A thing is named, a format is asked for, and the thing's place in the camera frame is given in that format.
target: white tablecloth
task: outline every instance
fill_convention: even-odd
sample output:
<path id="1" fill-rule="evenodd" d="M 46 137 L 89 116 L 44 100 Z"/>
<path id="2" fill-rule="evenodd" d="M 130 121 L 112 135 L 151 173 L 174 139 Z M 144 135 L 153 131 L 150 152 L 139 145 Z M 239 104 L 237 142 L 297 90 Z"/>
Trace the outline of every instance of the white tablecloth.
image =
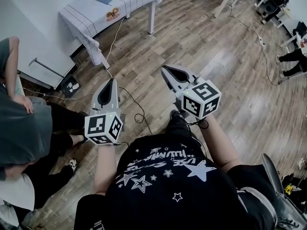
<path id="1" fill-rule="evenodd" d="M 155 1 L 162 0 L 115 0 L 109 5 L 96 0 L 75 0 L 59 13 L 73 37 L 77 37 L 86 47 L 94 65 L 103 63 L 104 56 L 99 43 L 93 39 L 99 32 L 129 15 L 132 11 Z"/>

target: teal shirt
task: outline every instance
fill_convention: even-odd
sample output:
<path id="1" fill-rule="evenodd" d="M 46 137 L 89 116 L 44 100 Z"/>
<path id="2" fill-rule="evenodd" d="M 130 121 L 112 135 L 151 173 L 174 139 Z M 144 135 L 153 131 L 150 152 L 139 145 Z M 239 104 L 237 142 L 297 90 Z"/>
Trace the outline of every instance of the teal shirt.
<path id="1" fill-rule="evenodd" d="M 4 67 L 0 64 L 2 76 Z M 5 167 L 37 161 L 49 154 L 51 107 L 41 98 L 30 99 L 33 114 L 28 114 L 22 105 L 12 101 L 0 84 L 0 180 L 5 180 Z"/>

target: foot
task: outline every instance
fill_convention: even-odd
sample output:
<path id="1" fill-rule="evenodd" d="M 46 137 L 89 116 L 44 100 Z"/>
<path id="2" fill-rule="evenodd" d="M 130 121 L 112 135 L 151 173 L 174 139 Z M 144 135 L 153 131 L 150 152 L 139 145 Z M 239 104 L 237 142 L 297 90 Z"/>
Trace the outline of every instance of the foot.
<path id="1" fill-rule="evenodd" d="M 71 159 L 69 161 L 68 166 L 70 166 L 72 168 L 72 170 L 75 172 L 76 168 L 77 168 L 77 161 L 75 159 Z"/>
<path id="2" fill-rule="evenodd" d="M 279 65 L 281 63 L 281 61 L 279 60 L 279 57 L 280 56 L 276 56 L 276 63 L 277 63 L 277 65 Z"/>
<path id="3" fill-rule="evenodd" d="M 280 71 L 279 77 L 280 77 L 281 79 L 284 78 L 284 70 L 281 70 L 281 71 Z"/>
<path id="4" fill-rule="evenodd" d="M 182 118 L 184 119 L 184 117 L 180 114 L 180 112 L 176 109 L 172 110 L 170 113 L 169 113 L 169 117 L 170 119 L 176 119 L 176 118 Z"/>

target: black t-shirt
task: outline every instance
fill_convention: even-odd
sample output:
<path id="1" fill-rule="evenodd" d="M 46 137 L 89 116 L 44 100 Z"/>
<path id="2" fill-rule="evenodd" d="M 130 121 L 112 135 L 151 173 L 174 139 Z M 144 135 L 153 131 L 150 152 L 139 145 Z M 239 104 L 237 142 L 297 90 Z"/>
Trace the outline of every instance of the black t-shirt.
<path id="1" fill-rule="evenodd" d="M 236 190 L 250 186 L 274 202 L 262 169 L 242 165 L 226 174 L 193 140 L 174 135 L 139 138 L 121 157 L 106 196 L 79 201 L 75 230 L 270 230 L 267 208 L 244 194 L 247 212 Z"/>

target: metal pole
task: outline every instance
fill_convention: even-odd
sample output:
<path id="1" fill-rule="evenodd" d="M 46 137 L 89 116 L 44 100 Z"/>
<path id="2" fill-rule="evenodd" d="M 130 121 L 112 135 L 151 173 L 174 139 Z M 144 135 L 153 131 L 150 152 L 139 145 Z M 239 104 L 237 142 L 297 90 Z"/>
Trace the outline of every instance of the metal pole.
<path id="1" fill-rule="evenodd" d="M 57 73 L 56 71 L 50 69 L 48 66 L 46 66 L 46 65 L 44 65 L 43 63 L 39 62 L 39 61 L 37 60 L 37 58 L 31 60 L 29 66 L 30 66 L 33 62 L 38 63 L 39 65 L 41 65 L 41 66 L 44 67 L 44 68 L 47 68 L 48 70 L 50 70 L 50 71 L 52 71 L 53 73 L 55 73 L 55 74 L 57 74 L 58 76 L 60 76 L 61 78 L 65 78 L 65 77 L 62 76 L 61 74 Z"/>

